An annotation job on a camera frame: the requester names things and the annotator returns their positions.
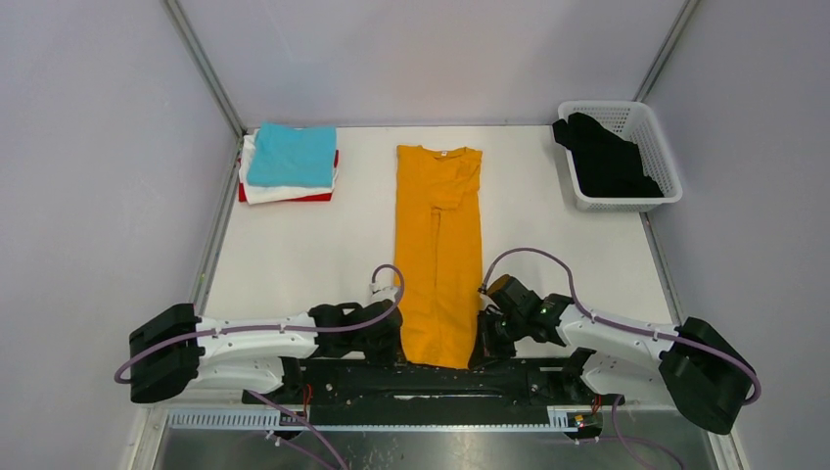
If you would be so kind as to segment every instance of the laundry basket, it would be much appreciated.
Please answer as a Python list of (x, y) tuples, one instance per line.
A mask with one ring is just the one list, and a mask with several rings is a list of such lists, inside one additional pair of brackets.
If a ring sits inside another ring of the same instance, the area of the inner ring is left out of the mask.
[(676, 203), (683, 195), (669, 144), (651, 109), (632, 101), (566, 101), (559, 105), (559, 118), (573, 113), (595, 118), (606, 129), (640, 148), (645, 174), (660, 186), (662, 198), (591, 198), (582, 194), (576, 179), (574, 155), (566, 149), (571, 181), (576, 192), (576, 208), (589, 212), (647, 212), (661, 205)]

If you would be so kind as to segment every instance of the gray wall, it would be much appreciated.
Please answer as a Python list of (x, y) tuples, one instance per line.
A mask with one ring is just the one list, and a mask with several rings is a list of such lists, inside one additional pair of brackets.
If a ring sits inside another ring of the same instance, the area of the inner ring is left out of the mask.
[(756, 367), (754, 470), (826, 468), (830, 2), (704, 2), (648, 100), (683, 172), (654, 213), (687, 315)]
[(631, 99), (683, 0), (182, 0), (240, 117), (550, 123)]
[(0, 14), (0, 468), (115, 468), (127, 335), (186, 302), (233, 138), (152, 0)]

